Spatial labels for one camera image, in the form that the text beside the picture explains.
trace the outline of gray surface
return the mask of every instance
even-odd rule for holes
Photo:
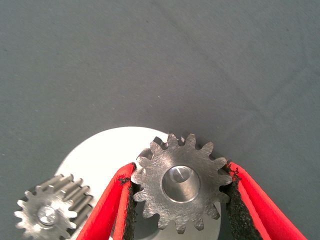
[[[212,140],[317,239],[319,12],[318,0],[1,0],[0,239],[20,239],[25,189],[120,126]]]

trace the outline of machined steel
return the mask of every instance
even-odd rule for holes
[[[136,202],[145,201],[143,217],[159,214],[158,228],[162,230],[175,221],[179,234],[185,232],[188,221],[203,230],[203,214],[218,219],[214,203],[229,201],[219,188],[230,184],[232,178],[221,169],[227,160],[212,158],[213,149],[212,142],[199,146],[194,134],[178,140],[171,133],[167,143],[151,142],[138,157],[140,166],[131,177],[143,188],[133,196]]]
[[[69,239],[92,210],[92,196],[88,186],[81,186],[82,179],[73,181],[72,175],[57,175],[27,190],[24,200],[17,204],[22,208],[14,215],[21,218],[18,229],[25,229],[25,238],[34,240]]]

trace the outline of small spur gear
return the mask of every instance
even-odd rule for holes
[[[225,158],[212,159],[213,148],[208,142],[199,149],[194,134],[178,140],[171,133],[167,143],[151,142],[150,149],[138,157],[140,166],[131,178],[143,188],[133,196],[136,202],[145,201],[143,217],[159,214],[162,230],[173,220],[178,234],[185,232],[188,221],[203,230],[203,214],[218,219],[214,203],[229,201],[219,187],[230,184],[232,178],[221,169]]]
[[[87,195],[88,186],[81,187],[82,179],[57,175],[37,185],[34,191],[26,191],[24,200],[17,204],[22,208],[14,215],[21,218],[18,229],[25,229],[23,236],[34,240],[69,239],[92,210]]]

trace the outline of spur gear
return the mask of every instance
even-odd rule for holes
[[[69,239],[92,210],[87,195],[88,186],[81,187],[82,179],[73,181],[72,175],[57,175],[27,190],[17,204],[22,208],[14,215],[22,221],[16,224],[25,229],[23,236],[35,240]]]
[[[154,140],[137,158],[140,166],[131,180],[143,190],[133,199],[145,201],[144,218],[160,215],[159,229],[163,230],[173,220],[178,234],[185,232],[188,221],[199,231],[203,230],[202,215],[218,219],[220,215],[214,203],[229,201],[229,197],[219,191],[220,186],[232,182],[231,176],[221,169],[226,159],[212,159],[212,142],[202,148],[198,146],[194,134],[178,140],[171,133],[167,143]]]

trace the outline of circular plate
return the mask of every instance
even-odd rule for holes
[[[89,194],[93,195],[91,205],[95,207],[117,170],[126,164],[136,162],[137,156],[143,149],[150,147],[150,143],[155,137],[166,142],[168,135],[145,127],[119,127],[102,131],[72,150],[56,174],[65,176],[73,174],[74,179],[82,178],[83,185],[90,186]],[[215,206],[221,213],[220,204],[215,203]],[[214,220],[204,215],[204,230],[196,230],[189,222],[185,233],[178,235],[174,222],[170,222],[164,230],[159,230],[157,227],[158,216],[154,215],[151,218],[143,219],[141,217],[142,210],[143,203],[138,203],[134,230],[135,240],[218,239],[221,218]],[[81,229],[82,226],[72,235],[71,240],[76,240]]]

